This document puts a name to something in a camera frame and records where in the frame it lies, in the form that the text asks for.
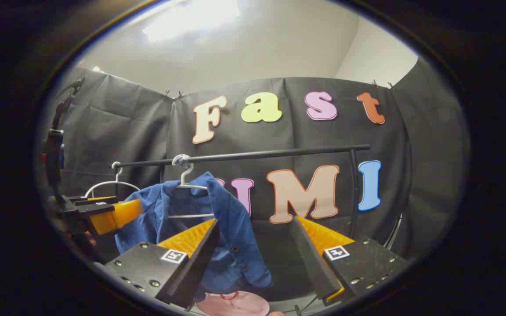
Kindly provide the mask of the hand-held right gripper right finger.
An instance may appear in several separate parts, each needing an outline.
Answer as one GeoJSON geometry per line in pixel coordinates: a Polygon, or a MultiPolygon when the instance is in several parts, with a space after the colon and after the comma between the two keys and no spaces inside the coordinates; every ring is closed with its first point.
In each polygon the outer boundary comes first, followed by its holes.
{"type": "Polygon", "coordinates": [[[355,241],[298,216],[290,224],[308,278],[325,306],[361,296],[408,266],[407,260],[369,237],[355,241]]]}

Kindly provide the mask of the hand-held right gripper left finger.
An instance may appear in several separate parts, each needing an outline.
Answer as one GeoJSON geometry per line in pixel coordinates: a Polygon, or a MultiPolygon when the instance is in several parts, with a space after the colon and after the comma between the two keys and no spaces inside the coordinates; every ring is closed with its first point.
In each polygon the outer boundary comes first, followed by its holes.
{"type": "Polygon", "coordinates": [[[136,294],[187,308],[217,248],[219,222],[211,219],[162,244],[141,242],[104,264],[103,272],[136,294]]]}

